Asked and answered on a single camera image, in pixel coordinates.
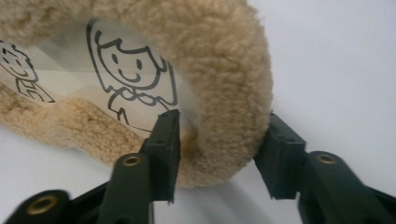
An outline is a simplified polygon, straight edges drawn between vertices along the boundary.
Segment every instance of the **cartoon girl drawing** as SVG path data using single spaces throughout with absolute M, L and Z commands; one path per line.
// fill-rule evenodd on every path
M 55 101 L 38 86 L 38 76 L 29 57 L 17 50 L 15 45 L 0 41 L 0 65 L 15 77 L 18 92 L 43 103 Z
M 117 120 L 149 132 L 153 123 L 141 124 L 139 118 L 152 111 L 161 114 L 177 105 L 172 65 L 161 57 L 156 59 L 149 46 L 128 48 L 121 37 L 98 28 L 96 23 L 89 23 L 87 41 L 100 84 L 111 94 L 107 108 L 115 113 Z M 167 93 L 158 91 L 160 87 Z M 131 116 L 127 107 L 134 111 Z

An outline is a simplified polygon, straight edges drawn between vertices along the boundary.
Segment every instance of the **fleece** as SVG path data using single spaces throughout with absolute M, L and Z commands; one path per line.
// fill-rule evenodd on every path
M 221 183 L 254 157 L 268 127 L 273 81 L 264 29 L 246 0 L 0 0 L 0 40 L 29 47 L 88 19 L 135 29 L 191 85 L 198 123 L 181 139 L 178 186 Z M 44 107 L 4 84 L 0 122 L 109 165 L 143 142 L 90 102 L 69 98 Z

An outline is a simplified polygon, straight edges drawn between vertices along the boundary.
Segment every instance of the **beige fleece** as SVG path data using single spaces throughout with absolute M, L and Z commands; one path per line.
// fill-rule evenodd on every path
M 32 46 L 90 18 L 135 29 L 190 83 L 199 124 L 192 140 L 182 139 L 179 186 L 217 184 L 251 160 L 268 126 L 272 79 L 263 28 L 246 1 L 0 0 L 0 40 Z M 41 107 L 4 85 L 0 121 L 16 133 L 80 148 L 108 164 L 142 144 L 88 102 Z

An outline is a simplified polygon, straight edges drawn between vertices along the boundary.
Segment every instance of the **black line drawing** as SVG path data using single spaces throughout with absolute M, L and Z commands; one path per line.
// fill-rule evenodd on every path
M 0 65 L 15 77 L 18 92 L 26 97 L 45 103 L 55 101 L 38 86 L 38 76 L 29 57 L 15 45 L 0 40 Z
M 124 49 L 121 38 L 117 37 L 112 40 L 103 38 L 104 30 L 93 29 L 96 22 L 92 20 L 87 26 L 87 43 L 100 84 L 106 93 L 111 94 L 107 108 L 116 113 L 119 121 L 141 131 L 150 132 L 132 125 L 128 120 L 126 109 L 115 102 L 119 99 L 128 102 L 139 101 L 148 106 L 148 109 L 160 105 L 163 112 L 169 110 L 170 106 L 177 105 L 177 90 L 172 65 L 162 57 L 161 61 L 157 62 L 149 46 Z M 113 81 L 106 83 L 105 79 L 109 77 Z M 171 97 L 167 97 L 168 99 L 151 92 L 158 87 L 160 81 L 167 81 L 170 84 L 172 90 L 170 90 Z

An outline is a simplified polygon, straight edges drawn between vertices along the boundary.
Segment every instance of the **cartoon eye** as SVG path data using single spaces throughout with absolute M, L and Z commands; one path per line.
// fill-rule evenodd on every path
M 9 63 L 9 62 L 7 61 L 7 59 L 5 59 L 4 57 L 3 57 L 3 60 L 4 60 L 6 63 Z
M 20 60 L 15 59 L 15 62 L 16 62 L 20 67 L 22 67 L 22 65 L 21 65 L 21 63 L 20 63 Z
M 140 61 L 140 60 L 136 60 L 136 66 L 137 66 L 137 68 L 139 69 L 139 70 L 142 70 L 142 61 Z
M 111 55 L 111 58 L 113 59 L 113 62 L 114 62 L 114 63 L 119 63 L 119 59 L 117 58 L 117 55 L 112 54 L 112 55 Z

